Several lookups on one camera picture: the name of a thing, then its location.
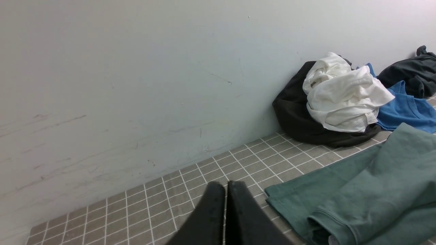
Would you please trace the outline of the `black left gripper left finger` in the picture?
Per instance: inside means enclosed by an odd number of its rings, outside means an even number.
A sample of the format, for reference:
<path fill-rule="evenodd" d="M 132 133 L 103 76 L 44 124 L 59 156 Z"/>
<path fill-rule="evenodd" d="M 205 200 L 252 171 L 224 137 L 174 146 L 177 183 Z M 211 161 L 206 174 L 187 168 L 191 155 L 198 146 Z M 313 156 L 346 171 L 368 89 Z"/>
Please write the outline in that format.
<path fill-rule="evenodd" d="M 195 209 L 168 245 L 221 245 L 224 232 L 225 188 L 210 182 Z"/>

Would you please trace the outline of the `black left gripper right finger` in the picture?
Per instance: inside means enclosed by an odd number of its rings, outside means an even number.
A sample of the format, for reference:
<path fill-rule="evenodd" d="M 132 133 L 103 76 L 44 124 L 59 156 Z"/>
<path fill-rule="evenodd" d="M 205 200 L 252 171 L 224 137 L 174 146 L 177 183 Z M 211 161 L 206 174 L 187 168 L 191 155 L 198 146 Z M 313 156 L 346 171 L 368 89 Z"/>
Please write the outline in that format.
<path fill-rule="evenodd" d="M 242 181 L 227 188 L 226 245 L 292 245 L 263 212 Z"/>

